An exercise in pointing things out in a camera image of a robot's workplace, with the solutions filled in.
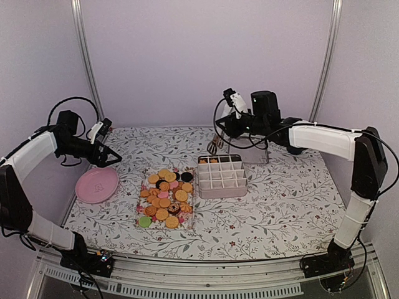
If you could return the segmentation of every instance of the pink plate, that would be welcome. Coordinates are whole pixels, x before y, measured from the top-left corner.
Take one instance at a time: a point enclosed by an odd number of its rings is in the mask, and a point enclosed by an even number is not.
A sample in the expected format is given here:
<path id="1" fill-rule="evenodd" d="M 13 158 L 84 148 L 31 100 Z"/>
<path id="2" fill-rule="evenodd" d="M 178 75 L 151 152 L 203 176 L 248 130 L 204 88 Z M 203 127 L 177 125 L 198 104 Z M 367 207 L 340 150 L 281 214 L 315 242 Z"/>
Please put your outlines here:
<path id="1" fill-rule="evenodd" d="M 99 204 L 115 193 L 118 183 L 118 174 L 113 168 L 93 168 L 77 181 L 76 196 L 87 204 Z"/>

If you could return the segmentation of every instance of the lavender wall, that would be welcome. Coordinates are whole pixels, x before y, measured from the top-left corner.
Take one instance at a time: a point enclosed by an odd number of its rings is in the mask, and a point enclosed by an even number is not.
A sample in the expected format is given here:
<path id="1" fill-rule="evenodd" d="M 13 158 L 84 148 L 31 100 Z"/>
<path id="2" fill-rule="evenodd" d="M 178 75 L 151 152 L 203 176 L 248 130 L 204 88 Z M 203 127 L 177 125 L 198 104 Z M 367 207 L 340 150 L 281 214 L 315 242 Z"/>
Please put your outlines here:
<path id="1" fill-rule="evenodd" d="M 318 121 L 349 128 L 374 126 L 399 153 L 399 2 L 344 1 L 331 73 Z M 397 167 L 386 151 L 390 184 Z M 349 199 L 350 163 L 326 156 L 341 195 Z M 399 298 L 399 188 L 380 199 L 365 236 L 371 238 L 392 298 Z"/>
<path id="2" fill-rule="evenodd" d="M 0 156 L 5 156 L 45 125 L 56 102 L 90 94 L 70 1 L 0 1 L 0 40 Z M 95 120 L 86 103 L 63 108 L 73 108 L 87 125 Z M 85 167 L 62 168 L 59 163 L 49 157 L 24 183 L 34 209 L 56 223 Z M 0 297 L 23 298 L 35 253 L 16 236 L 0 237 L 0 256 Z"/>
<path id="3" fill-rule="evenodd" d="M 247 100 L 275 91 L 284 116 L 309 116 L 332 1 L 85 0 L 82 11 L 115 126 L 211 125 L 229 87 Z"/>

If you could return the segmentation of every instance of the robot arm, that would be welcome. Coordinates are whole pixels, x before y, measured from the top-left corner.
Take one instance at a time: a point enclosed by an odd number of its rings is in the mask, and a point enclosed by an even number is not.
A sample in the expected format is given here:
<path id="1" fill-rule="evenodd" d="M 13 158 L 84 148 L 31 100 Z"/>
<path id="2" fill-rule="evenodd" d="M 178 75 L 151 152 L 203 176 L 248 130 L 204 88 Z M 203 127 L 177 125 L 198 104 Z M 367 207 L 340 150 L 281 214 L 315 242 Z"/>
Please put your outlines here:
<path id="1" fill-rule="evenodd" d="M 98 263 L 101 257 L 89 254 L 81 235 L 63 229 L 33 211 L 22 188 L 27 175 L 48 155 L 72 155 L 86 158 L 98 167 L 106 167 L 122 160 L 108 146 L 95 140 L 97 133 L 105 135 L 111 122 L 105 119 L 96 124 L 97 130 L 89 140 L 75 137 L 78 117 L 71 111 L 59 113 L 57 124 L 36 131 L 0 163 L 0 220 L 2 230 L 8 229 L 28 236 L 34 242 L 51 245 L 63 255 L 61 264 L 77 270 L 90 268 L 96 275 L 110 275 L 112 260 Z"/>
<path id="2" fill-rule="evenodd" d="M 298 154 L 304 148 L 310 148 L 353 162 L 350 202 L 327 255 L 321 259 L 310 257 L 303 260 L 306 277 L 352 266 L 350 248 L 370 218 L 388 169 L 382 145 L 376 139 L 379 138 L 378 131 L 372 127 L 363 131 L 342 131 L 299 118 L 282 119 L 274 93 L 255 92 L 251 98 L 253 114 L 242 114 L 237 119 L 232 110 L 230 115 L 215 120 L 228 136 L 236 138 L 243 133 L 262 135 L 268 141 L 286 146 L 290 153 Z"/>

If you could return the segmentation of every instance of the cookie tray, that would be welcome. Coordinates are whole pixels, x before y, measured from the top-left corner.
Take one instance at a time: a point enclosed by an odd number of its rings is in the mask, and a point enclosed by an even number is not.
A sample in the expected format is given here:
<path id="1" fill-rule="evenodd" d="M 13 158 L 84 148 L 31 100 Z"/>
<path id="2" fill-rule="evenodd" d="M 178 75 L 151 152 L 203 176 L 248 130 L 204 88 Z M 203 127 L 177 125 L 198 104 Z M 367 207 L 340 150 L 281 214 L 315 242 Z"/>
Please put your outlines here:
<path id="1" fill-rule="evenodd" d="M 200 198 L 241 197 L 248 191 L 244 164 L 238 154 L 200 156 L 197 173 Z"/>

